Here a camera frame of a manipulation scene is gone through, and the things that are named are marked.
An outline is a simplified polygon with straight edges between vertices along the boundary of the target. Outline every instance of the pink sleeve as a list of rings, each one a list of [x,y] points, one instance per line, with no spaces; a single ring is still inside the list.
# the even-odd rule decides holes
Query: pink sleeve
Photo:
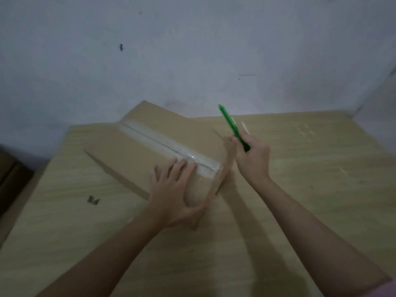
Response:
[[[396,279],[383,284],[362,297],[394,297],[396,296]]]

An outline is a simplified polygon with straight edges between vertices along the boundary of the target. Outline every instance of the transparent tape strip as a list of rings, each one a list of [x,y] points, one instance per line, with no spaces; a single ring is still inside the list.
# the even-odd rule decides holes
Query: transparent tape strip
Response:
[[[189,162],[197,162],[197,173],[205,178],[213,179],[221,167],[219,162],[197,153],[135,120],[123,121],[118,125],[118,128],[132,139],[164,157],[171,159],[176,156],[179,160],[187,158]]]

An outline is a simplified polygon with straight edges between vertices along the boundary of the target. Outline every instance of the person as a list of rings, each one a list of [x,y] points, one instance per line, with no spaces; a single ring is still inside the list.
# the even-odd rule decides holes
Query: person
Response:
[[[312,279],[326,297],[396,296],[396,282],[284,192],[269,175],[270,147],[241,132],[251,149],[236,145],[240,173],[268,206]],[[186,183],[196,168],[172,159],[157,176],[143,212],[38,296],[109,296],[136,256],[167,226],[192,219],[207,204],[187,207]]]

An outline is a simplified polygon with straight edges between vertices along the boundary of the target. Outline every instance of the wooden table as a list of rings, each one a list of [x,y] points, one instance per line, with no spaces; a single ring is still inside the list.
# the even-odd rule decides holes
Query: wooden table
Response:
[[[201,118],[219,131],[221,117]],[[395,276],[396,160],[343,112],[246,115],[271,175]],[[73,126],[0,251],[0,294],[34,296],[145,206],[83,151],[105,127]],[[97,205],[87,202],[99,199]],[[308,296],[317,291],[265,204],[233,167],[195,232],[166,229],[113,296]]]

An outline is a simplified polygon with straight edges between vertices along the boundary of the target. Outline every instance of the person's left arm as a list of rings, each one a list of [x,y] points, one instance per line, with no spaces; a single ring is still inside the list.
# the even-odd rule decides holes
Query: person's left arm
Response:
[[[185,159],[172,159],[159,179],[153,169],[147,208],[38,296],[109,296],[132,261],[162,229],[205,209],[205,204],[187,207],[184,203],[186,183],[196,167],[190,164],[180,172],[185,165]]]

